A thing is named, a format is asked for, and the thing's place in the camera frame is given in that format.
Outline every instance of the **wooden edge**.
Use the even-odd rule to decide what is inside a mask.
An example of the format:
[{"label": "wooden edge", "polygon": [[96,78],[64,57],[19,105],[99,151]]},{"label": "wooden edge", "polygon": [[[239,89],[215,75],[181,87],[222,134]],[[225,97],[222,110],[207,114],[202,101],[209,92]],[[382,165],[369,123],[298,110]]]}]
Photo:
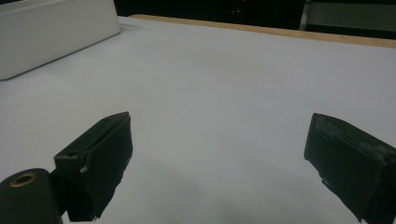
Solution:
[{"label": "wooden edge", "polygon": [[338,43],[368,45],[368,46],[396,49],[396,40],[391,40],[391,39],[380,39],[380,38],[371,38],[371,37],[362,37],[362,36],[353,36],[353,35],[331,35],[331,34],[314,33],[307,31],[296,31],[296,30],[286,30],[286,29],[268,28],[268,27],[260,27],[260,26],[231,24],[231,23],[223,23],[216,21],[186,20],[179,18],[159,17],[159,16],[150,16],[150,15],[140,15],[140,14],[133,15],[131,17],[142,20],[150,20],[150,21],[165,21],[165,22],[173,22],[173,23],[181,23],[181,24],[189,24],[189,25],[209,26],[209,27],[262,33],[268,35],[283,35],[283,36],[299,37],[306,39],[325,40],[325,41],[338,42]]}]

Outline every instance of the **white surface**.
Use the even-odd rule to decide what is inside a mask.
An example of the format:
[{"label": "white surface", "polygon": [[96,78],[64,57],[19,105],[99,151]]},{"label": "white surface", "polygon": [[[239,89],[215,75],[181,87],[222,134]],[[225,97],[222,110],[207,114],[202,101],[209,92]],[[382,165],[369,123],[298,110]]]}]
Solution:
[{"label": "white surface", "polygon": [[0,5],[0,79],[119,31],[112,0],[26,0]]},{"label": "white surface", "polygon": [[120,35],[0,82],[0,179],[52,170],[128,110],[134,156],[97,224],[358,223],[305,139],[318,112],[396,146],[395,49],[120,21]]}]

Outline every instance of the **white table surface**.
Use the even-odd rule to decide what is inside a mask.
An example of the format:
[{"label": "white table surface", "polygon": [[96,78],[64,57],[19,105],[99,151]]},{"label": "white table surface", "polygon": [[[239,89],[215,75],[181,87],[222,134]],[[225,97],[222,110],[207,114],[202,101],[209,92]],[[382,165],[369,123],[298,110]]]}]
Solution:
[{"label": "white table surface", "polygon": [[317,112],[396,146],[396,49],[120,22],[0,82],[0,179],[51,171],[96,121],[129,111],[134,156],[97,224],[358,223],[304,160],[306,135]]}]

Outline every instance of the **white box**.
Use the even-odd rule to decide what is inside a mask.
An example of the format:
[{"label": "white box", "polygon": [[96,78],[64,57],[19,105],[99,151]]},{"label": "white box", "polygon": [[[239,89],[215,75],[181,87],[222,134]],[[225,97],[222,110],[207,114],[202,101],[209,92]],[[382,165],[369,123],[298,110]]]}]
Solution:
[{"label": "white box", "polygon": [[24,0],[0,6],[0,79],[120,32],[112,0]]}]

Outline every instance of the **metal ring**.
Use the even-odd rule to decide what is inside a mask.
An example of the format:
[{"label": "metal ring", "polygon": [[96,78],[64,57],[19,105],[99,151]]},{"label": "metal ring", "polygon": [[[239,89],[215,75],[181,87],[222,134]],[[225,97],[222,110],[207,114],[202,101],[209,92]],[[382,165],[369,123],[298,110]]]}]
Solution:
[{"label": "metal ring", "polygon": [[9,185],[12,188],[20,188],[20,187],[23,187],[25,185],[32,183],[33,181],[35,181],[36,178],[37,178],[36,173],[33,173],[33,172],[24,173],[24,174],[16,176],[14,179],[12,179],[11,182],[9,182]]}]

